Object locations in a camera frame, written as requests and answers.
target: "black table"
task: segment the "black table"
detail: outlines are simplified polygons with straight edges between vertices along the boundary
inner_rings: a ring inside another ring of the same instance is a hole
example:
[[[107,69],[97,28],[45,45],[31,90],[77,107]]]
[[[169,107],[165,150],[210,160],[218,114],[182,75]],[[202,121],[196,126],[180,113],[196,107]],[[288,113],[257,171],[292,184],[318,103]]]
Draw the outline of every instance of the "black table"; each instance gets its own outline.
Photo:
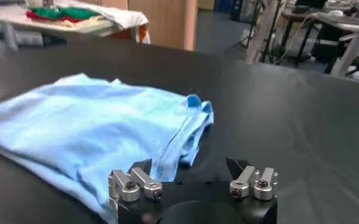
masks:
[[[0,101],[65,75],[211,100],[215,125],[178,180],[229,180],[225,156],[275,167],[279,223],[359,223],[359,82],[106,39],[0,57]],[[0,156],[0,223],[102,223]]]
[[[300,49],[298,51],[297,57],[294,59],[294,65],[295,67],[297,67],[301,61],[301,56],[302,53],[304,52],[304,48],[305,45],[308,41],[309,35],[311,34],[312,28],[313,26],[318,23],[315,19],[308,19],[308,17],[315,12],[325,12],[323,10],[319,10],[319,9],[311,9],[307,12],[304,13],[294,13],[293,9],[286,9],[283,13],[282,16],[288,20],[288,25],[283,33],[283,37],[282,37],[282,42],[281,42],[281,49],[282,49],[282,53],[285,53],[286,51],[286,44],[288,42],[289,36],[290,36],[290,32],[291,29],[293,27],[293,23],[303,23],[306,19],[309,21],[308,22],[308,27],[307,27],[307,31],[304,35],[304,39],[300,45]]]

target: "table leg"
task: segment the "table leg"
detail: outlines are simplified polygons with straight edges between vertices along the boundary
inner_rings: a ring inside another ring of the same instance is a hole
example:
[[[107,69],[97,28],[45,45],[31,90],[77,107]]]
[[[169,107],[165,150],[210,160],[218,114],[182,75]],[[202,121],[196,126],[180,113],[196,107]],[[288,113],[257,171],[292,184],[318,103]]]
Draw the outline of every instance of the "table leg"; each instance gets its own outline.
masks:
[[[292,27],[293,27],[293,20],[289,19],[288,25],[287,25],[285,32],[283,33],[283,37],[282,37],[282,42],[281,42],[282,52],[285,52],[286,44],[288,42]]]
[[[339,42],[336,49],[335,49],[335,53],[334,56],[332,58],[332,60],[330,60],[327,64],[327,67],[325,68],[324,73],[329,74],[331,73],[331,70],[333,68],[333,66],[335,65],[336,61],[338,60],[338,56],[339,56],[339,52],[342,49],[342,47],[344,46],[344,42]]]
[[[299,54],[297,55],[296,61],[294,62],[294,65],[295,65],[295,66],[298,66],[298,65],[299,65],[299,62],[300,62],[300,60],[301,60],[302,53],[303,53],[303,51],[304,51],[305,45],[307,44],[307,41],[308,41],[308,38],[309,38],[309,34],[311,34],[311,31],[312,31],[312,28],[313,28],[313,25],[314,25],[314,24],[315,24],[314,21],[311,21],[310,24],[309,24],[309,27],[308,27],[308,29],[307,29],[307,32],[305,33],[304,39],[302,40],[301,47],[300,47],[300,50],[299,50]]]
[[[15,38],[15,30],[12,24],[10,23],[1,23],[3,29],[4,41],[6,42],[7,47],[12,51],[18,51],[18,43]]]
[[[350,42],[341,60],[335,63],[331,75],[334,77],[344,77],[351,66],[352,61],[359,54],[359,34]]]

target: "wooden cabinet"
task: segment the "wooden cabinet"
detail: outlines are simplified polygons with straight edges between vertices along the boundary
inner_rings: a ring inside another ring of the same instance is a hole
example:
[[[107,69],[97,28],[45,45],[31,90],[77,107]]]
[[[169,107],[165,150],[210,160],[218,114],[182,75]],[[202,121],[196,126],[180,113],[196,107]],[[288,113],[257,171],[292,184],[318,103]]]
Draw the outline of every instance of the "wooden cabinet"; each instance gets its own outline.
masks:
[[[143,12],[149,20],[151,43],[194,49],[197,0],[81,0],[105,7]]]

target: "red cloth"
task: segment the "red cloth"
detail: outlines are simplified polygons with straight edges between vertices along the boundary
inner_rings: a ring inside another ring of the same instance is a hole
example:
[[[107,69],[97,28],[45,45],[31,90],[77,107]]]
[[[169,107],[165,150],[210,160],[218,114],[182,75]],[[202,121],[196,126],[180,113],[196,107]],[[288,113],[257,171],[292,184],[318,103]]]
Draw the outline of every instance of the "red cloth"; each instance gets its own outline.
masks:
[[[41,16],[37,15],[36,13],[34,13],[32,11],[27,11],[26,12],[26,17],[28,17],[30,19],[46,20],[46,21],[64,21],[64,20],[68,20],[71,23],[78,23],[80,21],[83,21],[83,19],[74,19],[74,18],[70,18],[68,16],[61,17],[60,19],[48,19],[48,18],[41,17]]]

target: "bolt head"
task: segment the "bolt head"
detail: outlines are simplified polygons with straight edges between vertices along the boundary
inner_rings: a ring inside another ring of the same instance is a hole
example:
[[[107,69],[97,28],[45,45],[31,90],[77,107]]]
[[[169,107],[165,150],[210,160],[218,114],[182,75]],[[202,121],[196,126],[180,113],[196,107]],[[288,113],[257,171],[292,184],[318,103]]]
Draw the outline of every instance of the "bolt head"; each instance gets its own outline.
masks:
[[[265,180],[258,180],[258,186],[260,187],[267,187],[269,183]]]
[[[154,191],[152,193],[152,196],[154,197],[155,200],[160,200],[163,197],[163,192],[162,191]]]
[[[125,185],[126,189],[131,190],[134,189],[136,187],[136,183],[133,181],[127,182]]]
[[[239,198],[241,198],[241,192],[238,191],[238,190],[233,190],[230,194],[231,194],[231,196],[232,196],[234,199],[239,199]]]

